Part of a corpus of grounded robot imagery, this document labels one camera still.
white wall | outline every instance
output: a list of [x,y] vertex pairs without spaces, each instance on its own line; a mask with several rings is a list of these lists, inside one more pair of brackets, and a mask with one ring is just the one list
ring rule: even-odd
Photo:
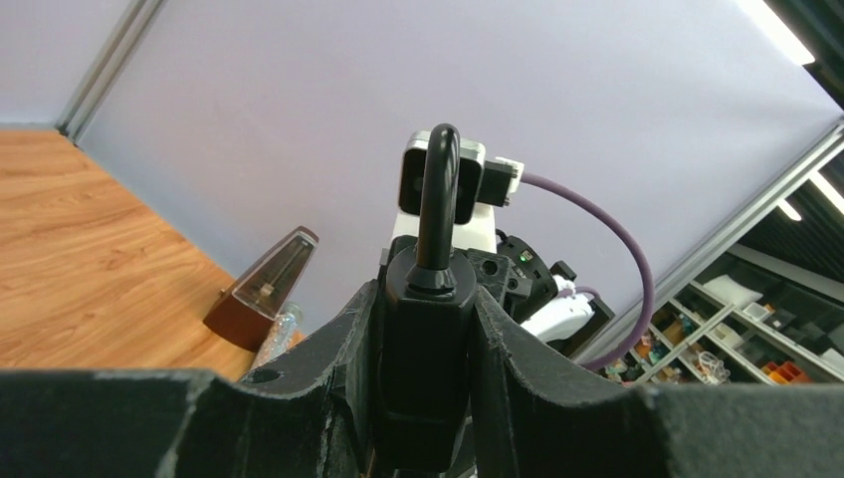
[[762,254],[755,249],[750,249],[741,244],[735,244],[728,252],[763,269],[767,269],[774,274],[791,279],[797,284],[808,287],[813,291],[844,302],[844,284],[838,281],[833,281],[832,279],[807,271],[794,264],[768,256],[767,254]]
[[0,124],[55,123],[128,4],[0,1]]
[[[313,330],[375,276],[415,129],[585,194],[661,276],[839,115],[730,0],[215,0],[167,3],[81,146],[234,274],[313,229]],[[524,187],[500,225],[617,312],[640,297],[574,207]]]

storage rack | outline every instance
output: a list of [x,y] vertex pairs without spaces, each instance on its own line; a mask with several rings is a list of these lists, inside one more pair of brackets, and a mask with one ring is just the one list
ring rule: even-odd
[[654,340],[661,342],[665,347],[669,349],[669,352],[664,357],[660,358],[656,363],[650,364],[647,360],[641,358],[635,351],[631,350],[629,354],[642,365],[642,369],[644,370],[644,373],[636,379],[635,383],[659,383],[660,380],[657,377],[657,373],[659,373],[660,370],[662,370],[675,360],[678,360],[680,363],[682,363],[683,366],[687,368],[691,375],[694,376],[698,381],[703,382],[703,375],[690,360],[683,356],[683,353],[688,351],[692,344],[696,343],[701,338],[706,337],[712,344],[715,345],[715,347],[720,350],[720,352],[723,352],[725,355],[729,356],[735,363],[737,363],[756,381],[768,385],[776,385],[776,382],[774,382],[761,369],[753,365],[753,363],[751,363],[747,358],[745,358],[741,354],[741,352],[725,344],[724,341],[722,341],[718,336],[715,335],[715,333],[713,332],[715,327],[717,327],[726,318],[729,317],[738,320],[741,324],[747,327],[749,331],[753,331],[759,337],[772,344],[775,348],[779,349],[784,354],[787,354],[796,359],[801,359],[806,363],[810,363],[815,369],[822,372],[829,379],[829,381],[844,382],[844,373],[833,368],[824,360],[819,358],[816,354],[797,344],[795,341],[786,337],[779,331],[773,329],[768,324],[757,321],[748,316],[744,311],[742,311],[735,305],[724,302],[723,300],[706,290],[700,283],[693,281],[689,283],[684,290],[693,291],[696,295],[704,298],[707,302],[717,307],[718,311],[715,312],[708,320],[702,320],[700,317],[698,317],[697,314],[693,313],[688,308],[683,306],[680,301],[677,300],[677,298],[669,300],[668,305],[670,307],[675,309],[677,312],[683,314],[685,317],[688,317],[692,322],[694,322],[698,326],[698,328],[692,334],[689,334],[687,337],[685,337],[678,344],[672,344],[665,337],[665,335],[663,335],[655,326],[651,325],[649,327],[649,330],[651,332],[651,335],[654,337]]

light fixture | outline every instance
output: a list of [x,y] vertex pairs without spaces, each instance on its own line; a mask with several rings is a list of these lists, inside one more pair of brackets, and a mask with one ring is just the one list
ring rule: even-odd
[[835,189],[835,186],[829,183],[823,174],[820,172],[815,172],[809,177],[809,180],[812,181],[812,184],[818,188],[818,190],[829,199],[829,202],[835,206],[841,214],[844,214],[844,197],[841,197],[841,193]]
[[797,212],[797,209],[794,209],[794,206],[789,204],[788,201],[786,201],[785,199],[779,201],[777,207],[779,207],[779,210],[785,213],[786,216],[788,216],[788,219],[791,219],[792,221],[803,220],[803,217],[800,216],[800,213]]
[[814,55],[803,46],[797,36],[788,29],[763,0],[735,1],[792,62],[797,65],[808,65],[815,61]]

white panel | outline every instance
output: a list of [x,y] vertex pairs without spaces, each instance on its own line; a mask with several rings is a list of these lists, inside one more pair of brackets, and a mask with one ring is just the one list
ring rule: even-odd
[[[165,6],[82,146],[234,274],[311,227],[313,330],[375,276],[416,129],[590,197],[662,276],[839,114],[730,0],[216,0]],[[524,186],[499,224],[619,313],[640,297],[572,206]]]
[[53,123],[129,0],[0,1],[0,123]]

bottle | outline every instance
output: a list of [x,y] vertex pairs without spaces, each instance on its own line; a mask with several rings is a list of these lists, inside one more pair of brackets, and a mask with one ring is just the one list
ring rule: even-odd
[[290,347],[293,335],[302,323],[302,309],[295,302],[285,302],[276,314],[276,319],[270,326],[267,338],[255,354],[255,360],[250,368],[257,368],[275,359]]

